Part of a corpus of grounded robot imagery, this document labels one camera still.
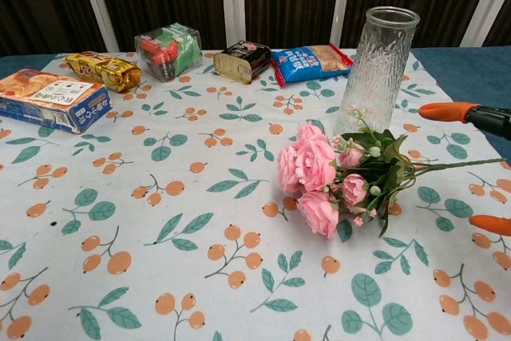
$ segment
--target clear plastic box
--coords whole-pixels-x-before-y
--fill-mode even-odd
[[[135,49],[160,81],[169,81],[202,58],[199,31],[173,23],[135,37]]]

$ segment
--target table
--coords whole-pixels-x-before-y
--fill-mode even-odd
[[[62,57],[45,70],[70,74]],[[80,136],[2,117],[0,338],[508,339],[511,240],[467,220],[509,216],[507,165],[425,175],[383,238],[376,222],[313,235],[279,190],[279,150],[307,120],[331,132],[346,82],[242,85],[207,52],[112,93]],[[498,157],[473,126],[417,115],[450,98],[413,55],[401,90],[408,156]]]

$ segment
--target gold snack bag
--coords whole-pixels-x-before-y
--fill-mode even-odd
[[[82,79],[99,81],[116,92],[127,91],[141,80],[135,64],[114,56],[86,51],[69,54],[64,61]]]

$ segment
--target snack bag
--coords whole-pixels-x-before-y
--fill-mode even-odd
[[[115,92],[124,92],[141,81],[140,69],[130,61],[92,51],[69,54],[65,63],[71,70],[89,81],[98,81]]]
[[[199,31],[179,23],[136,36],[135,49],[160,81],[172,80],[202,58]]]
[[[275,67],[279,85],[283,87],[293,81],[323,79],[349,73],[353,61],[330,44],[272,51],[271,64]]]
[[[34,69],[0,80],[0,116],[82,133],[111,108],[100,83]]]

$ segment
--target artificial flower bouquet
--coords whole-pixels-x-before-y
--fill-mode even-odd
[[[328,239],[333,237],[342,213],[350,215],[356,226],[378,217],[381,236],[397,194],[414,185],[417,176],[502,161],[413,163],[399,153],[406,135],[396,139],[389,130],[374,131],[356,105],[347,113],[361,126],[359,132],[343,133],[329,141],[320,128],[308,123],[298,128],[296,141],[283,148],[278,159],[282,190],[298,197],[298,208],[312,231]]]

